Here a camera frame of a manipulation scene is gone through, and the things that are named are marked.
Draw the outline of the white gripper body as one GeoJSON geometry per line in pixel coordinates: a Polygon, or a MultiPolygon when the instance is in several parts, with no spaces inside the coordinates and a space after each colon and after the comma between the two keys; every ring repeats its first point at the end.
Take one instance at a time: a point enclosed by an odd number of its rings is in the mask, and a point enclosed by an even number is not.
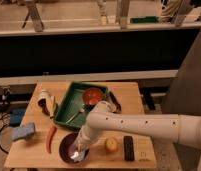
{"type": "Polygon", "coordinates": [[[78,152],[82,152],[89,149],[90,142],[82,137],[77,137],[74,145],[78,152]]]}

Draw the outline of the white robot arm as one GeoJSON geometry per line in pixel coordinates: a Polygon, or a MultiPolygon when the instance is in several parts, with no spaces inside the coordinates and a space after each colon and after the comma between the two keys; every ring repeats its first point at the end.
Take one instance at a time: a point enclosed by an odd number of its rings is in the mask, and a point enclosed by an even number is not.
{"type": "MultiPolygon", "coordinates": [[[[121,131],[160,138],[201,149],[201,116],[178,114],[113,114],[106,101],[89,112],[75,140],[79,152],[94,144],[103,131],[121,131]]],[[[201,171],[201,156],[197,171],[201,171]]]]}

